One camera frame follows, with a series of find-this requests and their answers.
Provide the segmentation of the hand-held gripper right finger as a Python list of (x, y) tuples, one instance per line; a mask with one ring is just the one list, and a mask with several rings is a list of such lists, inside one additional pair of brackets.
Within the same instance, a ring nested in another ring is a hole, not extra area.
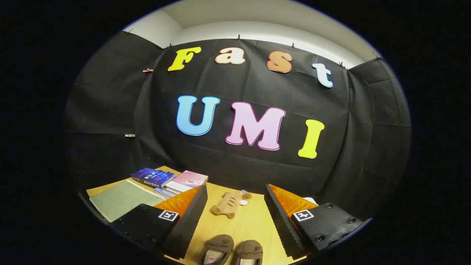
[(370, 224), (334, 203), (316, 205), (272, 184), (266, 185), (266, 205), (286, 255), (316, 256), (331, 251)]

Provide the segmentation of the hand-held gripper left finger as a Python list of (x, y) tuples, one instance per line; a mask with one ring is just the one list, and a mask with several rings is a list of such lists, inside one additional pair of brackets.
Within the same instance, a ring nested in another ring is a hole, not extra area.
[(184, 258), (208, 199), (206, 185), (156, 206), (140, 204), (112, 222), (112, 229), (156, 255)]

